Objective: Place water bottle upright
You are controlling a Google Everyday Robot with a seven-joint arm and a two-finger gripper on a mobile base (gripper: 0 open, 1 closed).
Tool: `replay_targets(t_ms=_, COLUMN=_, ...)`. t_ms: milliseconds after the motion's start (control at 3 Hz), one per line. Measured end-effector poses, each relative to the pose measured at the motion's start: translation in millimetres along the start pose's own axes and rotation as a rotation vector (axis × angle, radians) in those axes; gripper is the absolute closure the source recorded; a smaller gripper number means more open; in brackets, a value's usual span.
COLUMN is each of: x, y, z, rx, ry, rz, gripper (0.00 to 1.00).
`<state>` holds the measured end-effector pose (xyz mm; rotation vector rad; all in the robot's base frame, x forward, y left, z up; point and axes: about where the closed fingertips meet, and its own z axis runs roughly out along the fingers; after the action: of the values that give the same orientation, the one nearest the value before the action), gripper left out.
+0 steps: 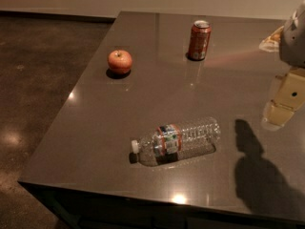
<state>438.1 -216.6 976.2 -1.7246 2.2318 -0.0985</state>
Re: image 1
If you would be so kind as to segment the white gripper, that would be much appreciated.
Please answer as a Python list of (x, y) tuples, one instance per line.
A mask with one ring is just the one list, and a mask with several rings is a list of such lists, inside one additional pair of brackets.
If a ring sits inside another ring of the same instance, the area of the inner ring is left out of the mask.
[(274, 77), (261, 120), (269, 131), (283, 128), (305, 103), (305, 1), (284, 24), (279, 54), (282, 61), (300, 68)]

